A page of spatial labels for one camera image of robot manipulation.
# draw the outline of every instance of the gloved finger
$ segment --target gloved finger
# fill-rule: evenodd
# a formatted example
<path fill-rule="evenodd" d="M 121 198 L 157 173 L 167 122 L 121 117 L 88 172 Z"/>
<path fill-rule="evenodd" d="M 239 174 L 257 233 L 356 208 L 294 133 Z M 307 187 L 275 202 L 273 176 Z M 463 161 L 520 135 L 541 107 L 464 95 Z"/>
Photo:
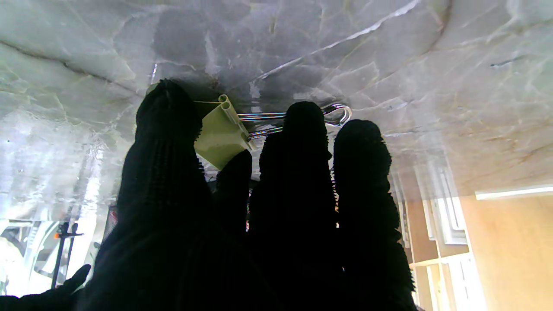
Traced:
<path fill-rule="evenodd" d="M 284 120 L 286 193 L 294 240 L 306 260 L 330 260 L 336 232 L 328 137 L 321 109 L 313 102 L 290 106 Z"/>
<path fill-rule="evenodd" d="M 62 295 L 70 295 L 71 293 L 73 293 L 86 281 L 86 277 L 90 272 L 90 268 L 90 265 L 83 265 L 82 267 L 80 267 L 71 278 L 66 280 L 63 285 L 58 287 L 58 292 Z"/>
<path fill-rule="evenodd" d="M 393 297 L 413 308 L 411 271 L 398 243 L 399 213 L 389 192 L 391 163 L 373 122 L 351 120 L 339 131 L 334 143 L 334 176 L 343 245 L 340 253 L 346 276 L 367 303 L 373 303 L 374 297 Z M 368 278 L 379 284 L 376 291 L 369 288 Z"/>
<path fill-rule="evenodd" d="M 286 176 L 284 169 L 285 144 L 282 133 L 269 135 L 265 139 L 259 156 L 260 178 L 252 190 L 249 202 L 248 236 L 255 245 L 270 245 L 279 239 L 278 229 L 288 218 L 285 194 Z"/>
<path fill-rule="evenodd" d="M 217 175 L 215 206 L 225 230 L 242 241 L 246 233 L 249 181 L 252 177 L 252 155 L 238 153 Z"/>
<path fill-rule="evenodd" d="M 200 133 L 202 120 L 194 102 L 184 89 L 172 80 L 161 80 L 148 93 L 137 111 L 137 138 L 146 132 L 190 142 Z"/>

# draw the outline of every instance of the metal clip handle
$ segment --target metal clip handle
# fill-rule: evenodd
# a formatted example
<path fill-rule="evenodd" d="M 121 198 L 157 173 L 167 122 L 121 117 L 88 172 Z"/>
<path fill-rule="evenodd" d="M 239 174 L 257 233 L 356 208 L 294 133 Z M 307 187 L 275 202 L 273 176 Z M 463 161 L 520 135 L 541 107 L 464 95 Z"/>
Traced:
<path fill-rule="evenodd" d="M 349 119 L 351 119 L 351 114 L 352 114 L 351 108 L 349 108 L 348 106 L 346 106 L 342 103 L 339 103 L 339 102 L 335 102 L 335 103 L 332 103 L 328 106 L 325 106 L 325 107 L 321 108 L 321 110 L 322 110 L 322 114 L 325 115 L 325 116 L 335 112 L 336 110 L 343 110 L 343 116 L 339 120 L 337 120 L 337 121 L 325 120 L 325 123 L 330 125 L 330 126 L 341 127 L 344 124 L 346 124 L 346 122 L 349 121 Z M 283 119 L 285 116 L 286 116 L 286 112 L 239 113 L 238 114 L 238 118 L 242 122 L 257 121 L 257 120 Z M 274 128 L 270 128 L 270 129 L 264 129 L 264 130 L 261 130 L 261 131 L 253 132 L 253 133 L 250 133 L 248 135 L 248 139 L 263 137 L 263 136 L 267 136 L 267 135 L 272 134 L 272 133 L 281 132 L 282 129 L 283 129 L 282 127 L 274 127 Z"/>

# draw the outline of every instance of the marble veining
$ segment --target marble veining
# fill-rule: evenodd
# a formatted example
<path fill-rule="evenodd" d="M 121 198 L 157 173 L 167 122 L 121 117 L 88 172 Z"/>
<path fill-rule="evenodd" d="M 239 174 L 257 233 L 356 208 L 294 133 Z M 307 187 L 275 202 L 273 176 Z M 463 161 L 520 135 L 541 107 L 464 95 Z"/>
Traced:
<path fill-rule="evenodd" d="M 552 21 L 548 0 L 4 0 L 0 218 L 102 215 L 166 77 L 239 112 L 344 102 L 395 172 L 447 167 L 461 195 L 552 183 Z"/>

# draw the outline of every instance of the gloved hand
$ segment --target gloved hand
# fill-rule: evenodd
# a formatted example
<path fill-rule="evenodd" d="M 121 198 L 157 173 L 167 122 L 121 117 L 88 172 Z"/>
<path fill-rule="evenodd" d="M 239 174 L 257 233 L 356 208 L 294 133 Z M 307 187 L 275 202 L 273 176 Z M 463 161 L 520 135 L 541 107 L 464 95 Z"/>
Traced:
<path fill-rule="evenodd" d="M 73 309 L 79 296 L 79 291 L 75 290 L 85 282 L 90 268 L 90 265 L 82 266 L 63 285 L 42 294 L 25 295 L 21 298 L 14 296 L 0 297 L 0 310 L 70 311 Z"/>
<path fill-rule="evenodd" d="M 348 122 L 334 157 L 340 213 L 323 114 L 312 102 L 292 105 L 259 160 L 248 233 L 256 263 L 287 307 L 414 310 L 387 179 L 392 159 L 378 126 Z"/>

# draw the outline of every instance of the fluorescent light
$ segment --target fluorescent light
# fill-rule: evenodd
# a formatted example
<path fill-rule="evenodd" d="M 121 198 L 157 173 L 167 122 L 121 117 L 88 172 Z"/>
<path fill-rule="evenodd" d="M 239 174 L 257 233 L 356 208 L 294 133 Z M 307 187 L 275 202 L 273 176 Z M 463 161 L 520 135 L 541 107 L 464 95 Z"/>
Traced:
<path fill-rule="evenodd" d="M 544 192 L 553 192 L 553 186 L 511 190 L 511 191 L 504 191 L 504 192 L 493 192 L 493 193 L 475 193 L 475 194 L 476 194 L 477 200 L 489 200 L 489 199 L 502 198 L 504 196 L 514 196 L 514 195 L 544 193 Z"/>

